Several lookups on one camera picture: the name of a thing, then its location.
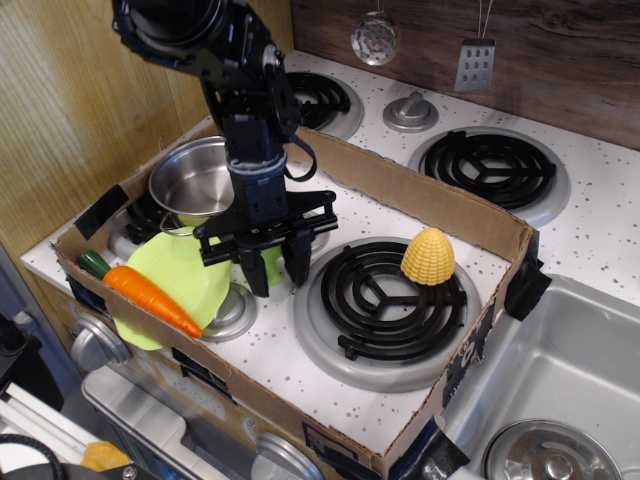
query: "sink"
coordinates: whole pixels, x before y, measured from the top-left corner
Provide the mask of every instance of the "sink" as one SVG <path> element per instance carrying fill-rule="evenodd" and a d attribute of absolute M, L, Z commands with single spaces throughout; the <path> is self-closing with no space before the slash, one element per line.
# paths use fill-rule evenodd
<path fill-rule="evenodd" d="M 485 359 L 447 407 L 444 433 L 483 474 L 506 427 L 551 420 L 595 440 L 624 480 L 640 479 L 640 308 L 552 275 L 522 322 L 503 314 Z"/>

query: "cardboard tray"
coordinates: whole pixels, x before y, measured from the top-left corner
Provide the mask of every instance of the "cardboard tray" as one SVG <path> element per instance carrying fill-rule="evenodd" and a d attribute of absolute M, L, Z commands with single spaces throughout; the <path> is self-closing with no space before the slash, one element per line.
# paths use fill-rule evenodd
<path fill-rule="evenodd" d="M 207 118 L 170 145 L 165 152 L 188 141 L 217 133 L 215 125 Z M 324 441 L 325 445 L 322 445 L 320 450 L 325 453 L 326 449 L 335 450 L 338 457 L 342 458 L 345 457 L 344 452 L 348 452 L 347 463 L 350 462 L 354 468 L 362 468 L 365 472 L 356 476 L 387 478 L 393 464 L 410 449 L 429 420 L 442 413 L 471 360 L 481 356 L 484 339 L 497 314 L 505 305 L 509 285 L 516 275 L 518 279 L 513 284 L 519 285 L 522 282 L 521 267 L 530 265 L 535 269 L 536 232 L 526 222 L 506 210 L 464 190 L 413 172 L 388 158 L 303 128 L 299 130 L 298 135 L 315 151 L 319 168 L 338 182 L 511 262 L 489 302 L 475 320 L 469 335 L 458 347 L 449 367 L 442 372 L 421 408 L 415 412 L 391 447 L 383 454 L 371 452 L 341 432 L 321 425 L 215 355 L 205 344 L 143 311 L 78 267 L 77 259 L 86 249 L 101 252 L 107 248 L 109 232 L 106 222 L 146 191 L 154 165 L 166 153 L 156 155 L 132 176 L 107 192 L 59 237 L 54 248 L 80 303 L 85 303 L 83 295 L 89 295 L 93 300 L 97 298 L 103 302 L 102 313 L 105 317 L 127 318 L 138 330 L 163 345 L 185 353 L 221 380 L 224 393 L 234 402 L 256 412 L 270 423 L 274 430 L 286 432 L 289 438 L 297 439 L 297 445 L 306 445 L 322 457 L 318 448 L 315 448 L 317 445 L 314 447 L 313 443 Z M 288 154 L 289 161 L 308 162 L 306 154 L 298 148 L 289 149 Z M 526 289 L 520 286 L 511 289 L 509 297 L 515 299 L 512 303 L 519 302 L 518 293 L 523 290 Z M 317 433 L 315 439 L 310 440 L 309 429 Z"/>

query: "toy corn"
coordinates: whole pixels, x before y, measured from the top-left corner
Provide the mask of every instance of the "toy corn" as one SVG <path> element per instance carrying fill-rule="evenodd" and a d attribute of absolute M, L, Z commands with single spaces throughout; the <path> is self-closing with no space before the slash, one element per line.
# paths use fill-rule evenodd
<path fill-rule="evenodd" d="M 455 268 L 453 245 L 437 228 L 427 228 L 416 235 L 400 265 L 412 282 L 429 286 L 449 280 Z"/>

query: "silver pot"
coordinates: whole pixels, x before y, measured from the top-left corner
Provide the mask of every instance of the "silver pot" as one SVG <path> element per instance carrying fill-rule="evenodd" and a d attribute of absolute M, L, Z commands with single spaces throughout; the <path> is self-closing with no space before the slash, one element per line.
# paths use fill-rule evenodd
<path fill-rule="evenodd" d="M 169 216 L 180 226 L 195 227 L 229 208 L 234 195 L 225 139 L 202 138 L 170 152 L 151 172 L 149 193 L 167 210 L 160 228 L 172 235 L 185 233 L 165 228 Z"/>

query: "pot handle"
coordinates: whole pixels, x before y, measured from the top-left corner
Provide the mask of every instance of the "pot handle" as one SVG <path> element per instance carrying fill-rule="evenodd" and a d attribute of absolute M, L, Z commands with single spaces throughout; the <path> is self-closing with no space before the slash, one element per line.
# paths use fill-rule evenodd
<path fill-rule="evenodd" d="M 168 235 L 172 235 L 174 237 L 190 237 L 193 236 L 193 230 L 191 230 L 190 232 L 176 232 L 175 229 L 170 229 L 165 227 L 165 224 L 167 223 L 167 220 L 169 220 L 169 215 L 171 215 L 171 212 L 166 212 L 164 214 L 164 216 L 162 217 L 162 220 L 160 221 L 160 230 L 162 230 L 164 233 L 168 234 Z"/>

